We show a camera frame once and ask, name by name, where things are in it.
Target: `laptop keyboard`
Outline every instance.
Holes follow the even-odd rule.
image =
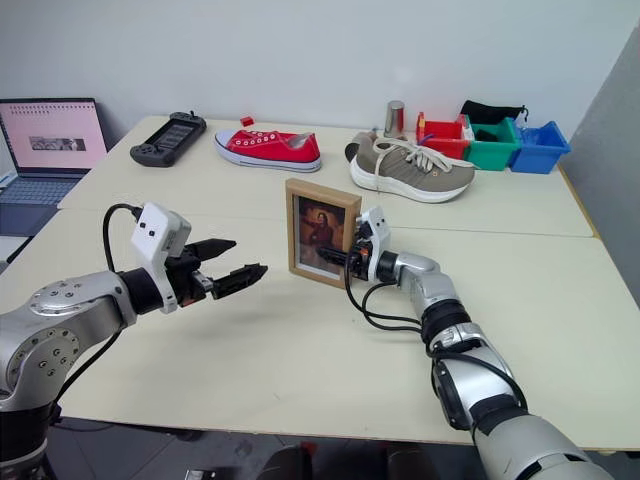
[[[76,182],[34,182],[17,178],[0,194],[0,203],[57,205],[75,185]]]

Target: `red storage bin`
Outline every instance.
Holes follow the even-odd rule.
[[[433,148],[449,158],[463,160],[464,151],[471,144],[473,134],[470,132],[464,115],[458,116],[455,122],[428,122],[420,112],[416,125],[416,143],[419,144],[425,136],[432,135],[423,143],[425,147]]]

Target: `picture frame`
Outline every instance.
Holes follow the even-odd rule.
[[[317,248],[351,249],[362,197],[297,178],[288,179],[285,189],[289,270],[344,288],[344,268],[324,260]]]

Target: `screen display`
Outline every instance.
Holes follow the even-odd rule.
[[[93,102],[0,103],[18,170],[91,169],[107,153]]]
[[[193,127],[187,125],[172,125],[162,136],[154,142],[159,147],[174,149],[182,142],[191,132]]]

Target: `black bag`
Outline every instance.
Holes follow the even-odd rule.
[[[482,103],[467,100],[462,106],[460,113],[469,116],[471,123],[483,123],[485,125],[495,125],[505,118],[513,118],[514,120],[521,113],[525,112],[524,121],[529,118],[529,110],[524,105],[521,107],[491,107]]]

